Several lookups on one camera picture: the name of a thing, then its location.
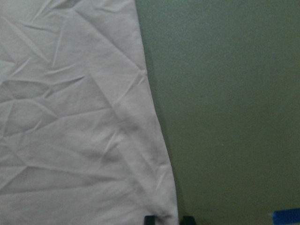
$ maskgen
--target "cloth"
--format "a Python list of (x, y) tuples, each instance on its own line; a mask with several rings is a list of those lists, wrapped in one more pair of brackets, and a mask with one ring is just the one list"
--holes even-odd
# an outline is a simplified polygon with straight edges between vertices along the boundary
[(0, 224), (178, 224), (133, 0), (0, 1)]

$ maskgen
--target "blue tape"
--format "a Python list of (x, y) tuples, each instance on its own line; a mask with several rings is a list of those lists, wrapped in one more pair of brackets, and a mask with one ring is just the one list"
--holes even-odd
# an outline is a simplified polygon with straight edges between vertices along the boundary
[(273, 213), (274, 225), (300, 223), (300, 209), (275, 211)]

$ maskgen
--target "green surface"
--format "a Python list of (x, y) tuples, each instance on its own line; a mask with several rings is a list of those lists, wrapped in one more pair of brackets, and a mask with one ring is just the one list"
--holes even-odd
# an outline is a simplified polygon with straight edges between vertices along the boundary
[(300, 1), (136, 0), (180, 216), (300, 207)]

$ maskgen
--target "gray fabric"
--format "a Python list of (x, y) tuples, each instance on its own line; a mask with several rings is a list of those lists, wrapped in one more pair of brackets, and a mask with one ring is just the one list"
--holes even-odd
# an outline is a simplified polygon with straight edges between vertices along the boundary
[(175, 225), (133, 0), (0, 1), (0, 225)]

